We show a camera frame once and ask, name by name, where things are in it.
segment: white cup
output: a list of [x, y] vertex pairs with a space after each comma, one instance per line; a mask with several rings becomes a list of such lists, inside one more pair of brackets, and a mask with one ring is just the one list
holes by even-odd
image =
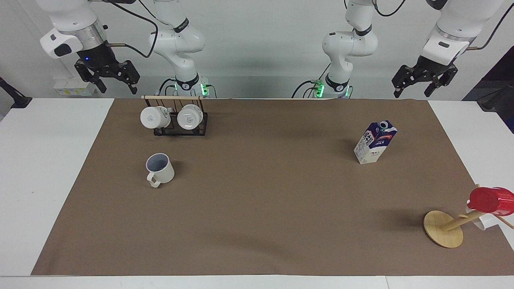
[[185, 105], [177, 115], [178, 125], [185, 130], [195, 129], [204, 119], [204, 113], [195, 104]]
[[[466, 213], [473, 211], [472, 209], [466, 207]], [[480, 216], [479, 218], [473, 220], [475, 226], [477, 226], [480, 230], [484, 231], [487, 228], [490, 228], [494, 225], [499, 224], [499, 220], [492, 214], [485, 214]]]
[[146, 180], [154, 188], [171, 181], [175, 176], [170, 158], [163, 153], [157, 153], [149, 157], [146, 160], [146, 169], [150, 172]]
[[141, 123], [147, 129], [160, 129], [170, 125], [171, 116], [164, 106], [145, 107], [140, 115]]

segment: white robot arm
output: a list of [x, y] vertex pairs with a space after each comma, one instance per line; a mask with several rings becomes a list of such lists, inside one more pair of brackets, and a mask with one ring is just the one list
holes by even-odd
[[[135, 0], [112, 0], [131, 4]], [[48, 13], [54, 29], [44, 35], [40, 42], [52, 58], [60, 58], [76, 52], [80, 59], [75, 68], [84, 82], [95, 84], [104, 93], [107, 88], [100, 77], [115, 78], [126, 83], [133, 94], [139, 73], [130, 60], [116, 60], [109, 47], [104, 28], [87, 0], [36, 0]]]
[[205, 47], [203, 34], [189, 25], [180, 0], [154, 0], [157, 18], [171, 26], [171, 29], [159, 31], [154, 52], [170, 62], [177, 80], [177, 93], [182, 96], [200, 96], [208, 94], [205, 88], [207, 78], [196, 70], [194, 61], [186, 55], [202, 51]]
[[431, 82], [425, 90], [429, 97], [436, 88], [447, 86], [458, 69], [453, 62], [480, 34], [486, 21], [504, 0], [427, 0], [441, 16], [430, 32], [416, 65], [400, 67], [392, 82], [394, 95], [417, 82]]
[[323, 79], [323, 95], [342, 97], [353, 70], [353, 64], [347, 57], [369, 56], [377, 49], [378, 39], [371, 25], [374, 12], [372, 0], [350, 0], [346, 21], [354, 27], [353, 31], [332, 32], [323, 39], [323, 51], [331, 60], [330, 70]]

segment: white table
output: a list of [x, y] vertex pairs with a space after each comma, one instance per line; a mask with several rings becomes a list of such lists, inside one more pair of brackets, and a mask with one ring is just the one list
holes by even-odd
[[[0, 122], [0, 288], [489, 288], [506, 277], [27, 277], [112, 99], [33, 99]], [[514, 135], [474, 102], [430, 101], [473, 180], [514, 189]], [[514, 231], [500, 224], [514, 248]]]

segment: wooden peg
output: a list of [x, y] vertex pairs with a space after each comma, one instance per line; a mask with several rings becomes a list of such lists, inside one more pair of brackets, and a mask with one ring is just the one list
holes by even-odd
[[498, 218], [498, 220], [502, 221], [505, 225], [509, 226], [511, 229], [514, 229], [514, 225], [509, 223], [506, 219], [500, 217], [500, 216], [497, 216], [497, 215], [494, 215], [496, 218]]
[[465, 216], [466, 216], [465, 218], [459, 217], [453, 221], [443, 224], [439, 228], [443, 231], [449, 231], [453, 228], [460, 227], [461, 225], [471, 222], [471, 221], [475, 220], [476, 218], [483, 216], [483, 215], [485, 215], [485, 213], [479, 212], [477, 210], [471, 211], [471, 212], [465, 214]]

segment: white wall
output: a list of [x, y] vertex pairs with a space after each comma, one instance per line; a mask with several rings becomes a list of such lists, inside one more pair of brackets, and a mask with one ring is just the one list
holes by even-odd
[[[143, 1], [154, 9], [151, 0]], [[388, 12], [399, 2], [380, 0], [379, 6]], [[487, 23], [475, 45], [485, 42], [510, 3], [506, 1]], [[182, 4], [192, 25], [207, 38], [205, 50], [193, 58], [220, 97], [289, 97], [301, 81], [317, 78], [328, 64], [321, 49], [325, 34], [350, 30], [341, 0], [183, 0]], [[127, 42], [147, 51], [150, 24], [107, 3], [91, 5], [109, 25], [110, 42]], [[147, 15], [137, 3], [127, 7]], [[376, 14], [373, 28], [379, 47], [370, 57], [352, 59], [353, 97], [393, 98], [391, 78], [402, 64], [415, 64], [438, 17], [439, 12], [425, 0], [407, 0], [393, 17]], [[55, 97], [52, 78], [77, 75], [76, 56], [52, 60], [40, 48], [39, 38], [51, 29], [51, 23], [34, 0], [1, 1], [0, 25], [0, 75], [26, 95]], [[514, 14], [507, 17], [487, 49], [458, 58], [459, 72], [452, 84], [438, 89], [431, 99], [461, 100], [513, 45], [512, 27]], [[152, 93], [161, 79], [172, 75], [170, 65], [158, 55], [144, 59], [126, 48], [115, 52], [119, 61], [132, 60], [143, 76], [138, 95]], [[108, 93], [103, 97], [131, 97], [124, 84], [106, 84]], [[402, 97], [425, 99], [425, 87], [409, 87]], [[0, 113], [5, 111], [5, 98], [0, 94], [4, 99]]]

